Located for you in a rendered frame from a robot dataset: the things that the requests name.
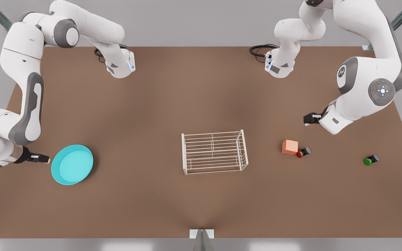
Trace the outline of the cyan plate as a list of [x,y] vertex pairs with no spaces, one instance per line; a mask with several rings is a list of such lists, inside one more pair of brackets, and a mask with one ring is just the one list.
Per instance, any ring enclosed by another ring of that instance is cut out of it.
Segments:
[[53,179],[62,185],[83,181],[94,166],[94,157],[86,146],[70,145],[60,150],[51,164]]

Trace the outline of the orange cube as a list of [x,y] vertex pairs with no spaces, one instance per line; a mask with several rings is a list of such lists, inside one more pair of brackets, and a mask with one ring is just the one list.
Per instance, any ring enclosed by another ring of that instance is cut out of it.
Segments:
[[282,143],[281,152],[288,155],[296,155],[298,152],[298,142],[292,140],[285,140]]

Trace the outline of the green button switch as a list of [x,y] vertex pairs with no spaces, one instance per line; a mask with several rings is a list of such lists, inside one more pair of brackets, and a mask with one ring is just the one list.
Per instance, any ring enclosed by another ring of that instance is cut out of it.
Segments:
[[381,158],[378,156],[378,154],[374,154],[374,155],[371,155],[371,156],[368,156],[368,157],[364,158],[363,163],[365,165],[367,165],[367,166],[370,166],[373,163],[378,162],[380,160],[381,160]]

